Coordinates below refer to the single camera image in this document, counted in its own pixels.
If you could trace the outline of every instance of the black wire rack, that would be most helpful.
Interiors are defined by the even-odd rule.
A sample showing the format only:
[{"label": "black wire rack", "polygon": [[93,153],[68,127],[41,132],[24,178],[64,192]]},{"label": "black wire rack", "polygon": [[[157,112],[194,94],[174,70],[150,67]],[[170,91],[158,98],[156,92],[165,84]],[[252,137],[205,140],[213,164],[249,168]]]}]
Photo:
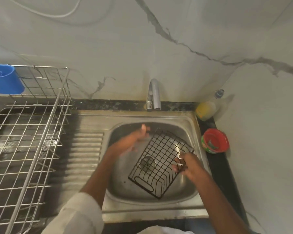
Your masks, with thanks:
[{"label": "black wire rack", "polygon": [[194,149],[183,139],[160,128],[156,130],[128,179],[157,199],[161,199],[176,176],[172,164],[180,153],[193,153]]}]

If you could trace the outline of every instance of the wire rack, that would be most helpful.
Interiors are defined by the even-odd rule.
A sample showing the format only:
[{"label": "wire rack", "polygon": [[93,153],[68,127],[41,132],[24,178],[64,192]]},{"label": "wire rack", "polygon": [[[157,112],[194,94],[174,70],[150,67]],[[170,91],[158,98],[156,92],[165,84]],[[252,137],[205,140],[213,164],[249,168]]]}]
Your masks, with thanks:
[{"label": "wire rack", "polygon": [[51,163],[74,106],[68,68],[16,65],[25,91],[0,96],[0,233],[39,222]]},{"label": "wire rack", "polygon": [[180,153],[194,149],[174,134],[158,128],[141,154],[128,179],[157,199],[161,199],[180,173],[172,170]]}]

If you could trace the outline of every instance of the hand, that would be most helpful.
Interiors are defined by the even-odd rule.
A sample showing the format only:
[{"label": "hand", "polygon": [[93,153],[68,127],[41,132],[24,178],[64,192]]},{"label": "hand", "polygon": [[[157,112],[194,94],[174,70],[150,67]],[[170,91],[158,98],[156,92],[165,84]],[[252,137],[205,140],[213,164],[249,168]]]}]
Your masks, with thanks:
[{"label": "hand", "polygon": [[193,153],[183,153],[180,154],[179,158],[175,158],[177,164],[182,165],[172,165],[172,169],[177,172],[181,171],[181,174],[186,175],[190,181],[196,184],[202,174],[205,171],[199,158]]},{"label": "hand", "polygon": [[112,154],[122,155],[128,151],[135,150],[134,145],[136,142],[148,137],[149,134],[147,131],[150,130],[150,127],[146,127],[145,124],[141,125],[141,128],[130,133],[129,135],[121,138],[116,143],[112,144],[108,151]]}]

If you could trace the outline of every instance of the red container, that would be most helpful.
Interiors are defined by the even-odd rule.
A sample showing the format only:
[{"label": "red container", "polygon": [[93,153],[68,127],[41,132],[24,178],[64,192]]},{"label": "red container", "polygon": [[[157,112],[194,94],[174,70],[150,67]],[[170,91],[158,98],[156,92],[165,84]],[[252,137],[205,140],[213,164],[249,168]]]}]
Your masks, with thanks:
[{"label": "red container", "polygon": [[217,129],[207,129],[201,138],[201,144],[209,153],[222,153],[229,148],[226,134]]}]

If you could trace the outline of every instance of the blue plastic holder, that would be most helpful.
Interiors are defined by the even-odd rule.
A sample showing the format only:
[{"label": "blue plastic holder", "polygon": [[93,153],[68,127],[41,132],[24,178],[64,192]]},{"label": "blue plastic holder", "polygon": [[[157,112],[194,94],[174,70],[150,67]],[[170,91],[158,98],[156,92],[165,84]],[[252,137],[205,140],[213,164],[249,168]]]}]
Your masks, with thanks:
[{"label": "blue plastic holder", "polygon": [[0,94],[21,94],[24,90],[15,68],[11,65],[0,65]]}]

